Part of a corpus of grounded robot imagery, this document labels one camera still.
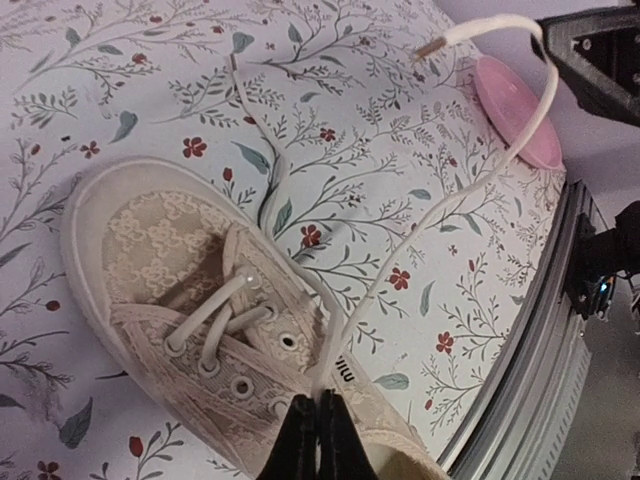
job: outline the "white shoelace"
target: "white shoelace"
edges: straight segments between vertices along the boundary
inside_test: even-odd
[[[494,30],[501,30],[503,28],[520,28],[527,30],[542,46],[542,29],[534,20],[519,15],[498,15],[491,18],[472,20],[456,25],[446,31],[442,37],[439,37],[430,45],[417,50],[415,53],[420,57],[426,56],[440,48],[456,45],[457,43],[469,40],[475,36]],[[369,287],[362,301],[357,305],[349,318],[348,323],[345,323],[344,312],[333,292],[329,290],[329,288],[325,286],[319,278],[305,270],[295,260],[291,259],[287,255],[283,255],[287,264],[294,273],[318,293],[325,308],[329,312],[325,340],[320,351],[318,363],[313,367],[313,387],[311,391],[313,398],[319,399],[322,392],[327,388],[330,388],[329,381],[334,362],[345,348],[358,323],[362,321],[364,315],[368,312],[369,308],[375,301],[377,292],[381,289],[384,281],[388,277],[388,272],[397,263],[398,257],[416,242],[419,235],[441,214],[442,211],[494,181],[500,171],[502,171],[502,169],[518,155],[520,150],[522,150],[529,140],[531,140],[548,113],[558,88],[558,69],[546,55],[545,60],[549,68],[547,73],[547,85],[542,98],[540,99],[540,103],[523,131],[506,151],[504,158],[490,173],[477,180],[474,184],[445,197],[422,217],[416,228],[407,235],[407,237],[400,243],[400,245],[398,245],[391,255],[389,255],[381,266],[379,270],[380,273]],[[287,159],[286,149],[275,137],[270,127],[263,119],[260,118],[259,114],[252,112],[251,103],[247,97],[246,91],[244,90],[237,63],[233,55],[231,56],[231,64],[233,80],[245,111],[255,120],[262,134],[265,136],[267,141],[271,143],[272,147],[280,156],[278,171],[274,174],[274,194],[265,206],[262,217],[263,221],[261,222],[263,232],[275,245],[275,239],[271,232],[273,231],[273,225],[277,217],[276,212],[279,210],[279,208],[276,207],[281,207],[284,204],[283,192],[287,192],[289,190],[291,162]],[[172,356],[182,355],[186,348],[185,342],[187,338],[192,335],[196,329],[202,325],[207,318],[209,318],[209,316],[211,316],[216,310],[220,309],[209,330],[207,339],[205,340],[201,360],[198,365],[200,373],[203,375],[209,377],[215,375],[220,367],[216,359],[217,349],[222,335],[225,332],[234,333],[241,330],[249,322],[259,321],[260,319],[271,318],[273,315],[277,315],[273,306],[261,305],[232,319],[231,308],[225,304],[225,302],[233,293],[241,288],[247,287],[260,288],[259,277],[255,272],[251,271],[247,267],[240,267],[234,278],[229,280],[218,291],[216,291],[193,314],[191,314],[180,327],[167,337],[165,340],[165,351]]]
[[[176,328],[164,341],[164,350],[170,357],[180,357],[187,349],[187,339],[194,334],[207,319],[218,309],[218,315],[207,333],[202,354],[198,361],[198,370],[205,377],[213,377],[220,370],[217,359],[218,346],[225,333],[234,334],[246,325],[259,320],[271,319],[278,315],[277,308],[271,302],[264,302],[232,318],[233,311],[227,300],[241,288],[257,290],[262,282],[260,276],[251,267],[241,266],[233,278],[225,282],[207,300],[204,301],[186,320]]]

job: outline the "sneaker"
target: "sneaker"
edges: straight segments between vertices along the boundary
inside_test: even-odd
[[[258,475],[308,394],[323,317],[287,260],[206,180],[138,158],[86,178],[63,218],[71,290],[108,351],[207,445]],[[349,353],[332,386],[381,480],[448,478]]]

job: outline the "floral fabric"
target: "floral fabric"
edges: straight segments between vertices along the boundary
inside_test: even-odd
[[[504,150],[471,44],[413,65],[450,25],[430,0],[4,0],[0,5],[0,479],[234,478],[102,349],[67,288],[60,214],[80,175],[167,158],[252,218],[286,148],[279,248],[347,313],[350,348],[438,457],[535,274],[564,181],[515,163],[384,258]],[[229,75],[235,52],[252,113]]]

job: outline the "eyelet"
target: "eyelet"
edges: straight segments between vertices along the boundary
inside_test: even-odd
[[[167,337],[164,339],[164,353],[166,353],[172,358],[178,358],[184,355],[184,352],[187,351],[187,342],[184,342],[182,345],[180,345],[180,348],[178,350],[174,350],[173,347],[171,346],[171,342],[169,341],[169,338],[171,337]]]
[[[298,349],[298,341],[296,337],[290,333],[283,333],[280,335],[280,346],[285,350],[293,352]]]
[[[246,400],[253,395],[253,382],[247,377],[236,377],[231,382],[231,392],[239,400]]]
[[[220,365],[220,361],[217,358],[215,359],[215,362],[216,362],[215,365],[210,370],[204,364],[202,359],[200,359],[198,361],[198,373],[200,375],[202,375],[203,377],[205,377],[205,378],[213,378],[213,377],[215,377],[218,373],[220,373],[220,369],[222,368],[221,365]]]
[[[243,265],[238,270],[236,270],[237,275],[241,275],[244,277],[245,285],[249,287],[251,290],[257,290],[262,286],[262,277],[256,272],[256,269],[253,267],[249,267],[248,265]]]
[[[276,418],[284,420],[289,410],[289,402],[284,397],[276,397],[269,402],[269,412]]]

